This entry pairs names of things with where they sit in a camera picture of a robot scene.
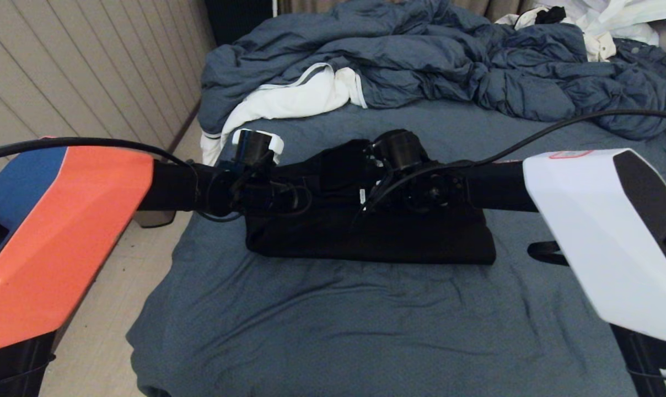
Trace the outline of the black zip hoodie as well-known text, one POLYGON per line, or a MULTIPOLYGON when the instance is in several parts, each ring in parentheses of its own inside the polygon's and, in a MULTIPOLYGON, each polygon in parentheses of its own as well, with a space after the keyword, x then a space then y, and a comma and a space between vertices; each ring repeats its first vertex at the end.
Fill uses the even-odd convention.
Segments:
POLYGON ((426 214, 361 215, 366 192, 384 169, 368 153, 373 141, 353 139, 305 161, 275 168, 273 180, 307 187, 312 206, 292 217, 247 214, 246 247, 276 258, 494 264, 496 250, 484 212, 469 204, 426 214))

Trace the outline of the white clothes pile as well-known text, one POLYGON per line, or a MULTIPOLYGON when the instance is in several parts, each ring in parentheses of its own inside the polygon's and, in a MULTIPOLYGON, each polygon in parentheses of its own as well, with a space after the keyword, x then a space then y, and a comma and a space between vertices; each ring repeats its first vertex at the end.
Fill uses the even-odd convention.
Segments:
POLYGON ((528 0, 517 17, 500 21, 527 24, 540 11, 560 7, 565 23, 575 24, 593 37, 610 33, 613 38, 660 44, 658 26, 666 27, 666 0, 528 0))

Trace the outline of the brown trash bin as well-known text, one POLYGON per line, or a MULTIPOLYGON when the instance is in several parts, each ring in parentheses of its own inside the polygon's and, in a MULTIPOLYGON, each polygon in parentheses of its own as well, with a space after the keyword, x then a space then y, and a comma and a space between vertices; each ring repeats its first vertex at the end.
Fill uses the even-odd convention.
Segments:
POLYGON ((142 229, 162 228, 172 224, 176 211, 137 211, 132 219, 142 229))

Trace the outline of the rumpled blue duvet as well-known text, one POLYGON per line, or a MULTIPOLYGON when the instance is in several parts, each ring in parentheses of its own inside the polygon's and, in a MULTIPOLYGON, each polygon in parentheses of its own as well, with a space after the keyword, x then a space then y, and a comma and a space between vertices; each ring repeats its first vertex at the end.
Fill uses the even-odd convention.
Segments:
POLYGON ((666 111, 666 80, 617 58, 588 62, 575 25, 494 24, 442 0, 353 0, 271 18, 208 53, 199 121, 218 133, 263 84, 293 83, 315 63, 352 68, 369 108, 468 101, 524 120, 606 110, 666 111))

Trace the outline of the blue bed sheet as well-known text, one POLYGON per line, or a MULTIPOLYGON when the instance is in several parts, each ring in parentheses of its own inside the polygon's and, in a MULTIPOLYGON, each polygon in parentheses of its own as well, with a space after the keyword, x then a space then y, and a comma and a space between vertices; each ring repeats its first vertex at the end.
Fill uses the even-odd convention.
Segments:
POLYGON ((488 211, 492 266, 271 259, 191 219, 126 339, 149 397, 637 397, 535 213, 488 211))

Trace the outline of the black furniture piece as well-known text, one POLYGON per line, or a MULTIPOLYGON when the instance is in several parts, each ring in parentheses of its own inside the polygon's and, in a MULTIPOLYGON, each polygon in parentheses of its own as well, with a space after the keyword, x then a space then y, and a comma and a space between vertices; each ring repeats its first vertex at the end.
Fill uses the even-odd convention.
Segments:
POLYGON ((232 44, 272 18, 275 1, 203 0, 216 44, 232 44))

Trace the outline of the beige curtain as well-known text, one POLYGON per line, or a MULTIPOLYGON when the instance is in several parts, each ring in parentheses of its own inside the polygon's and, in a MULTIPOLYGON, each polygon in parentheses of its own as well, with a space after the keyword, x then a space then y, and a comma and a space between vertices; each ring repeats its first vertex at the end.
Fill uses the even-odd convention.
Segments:
MULTIPOLYGON (((290 13, 325 13, 340 3, 353 0, 267 0, 274 16, 290 13)), ((442 0, 495 21, 507 14, 520 14, 540 0, 442 0)))

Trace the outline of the small black garment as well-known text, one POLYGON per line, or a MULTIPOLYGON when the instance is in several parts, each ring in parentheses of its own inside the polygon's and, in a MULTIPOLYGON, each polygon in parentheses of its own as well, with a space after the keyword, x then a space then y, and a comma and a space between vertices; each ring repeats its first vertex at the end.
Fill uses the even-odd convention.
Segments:
POLYGON ((561 23, 567 17, 564 7, 537 8, 535 13, 535 25, 561 23))

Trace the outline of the cream garment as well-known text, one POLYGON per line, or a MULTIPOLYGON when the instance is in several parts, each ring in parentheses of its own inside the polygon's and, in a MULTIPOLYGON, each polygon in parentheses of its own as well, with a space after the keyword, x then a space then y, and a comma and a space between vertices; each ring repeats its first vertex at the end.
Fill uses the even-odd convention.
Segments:
POLYGON ((588 62, 610 62, 617 55, 617 47, 609 31, 600 34, 583 33, 588 62))

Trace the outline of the blue denim garment with buttons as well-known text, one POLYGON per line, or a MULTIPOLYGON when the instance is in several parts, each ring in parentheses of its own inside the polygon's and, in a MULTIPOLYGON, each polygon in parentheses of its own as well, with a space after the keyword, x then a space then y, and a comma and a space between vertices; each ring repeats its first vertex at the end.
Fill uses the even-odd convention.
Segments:
POLYGON ((630 39, 615 39, 617 59, 639 66, 666 80, 666 51, 660 47, 630 39))

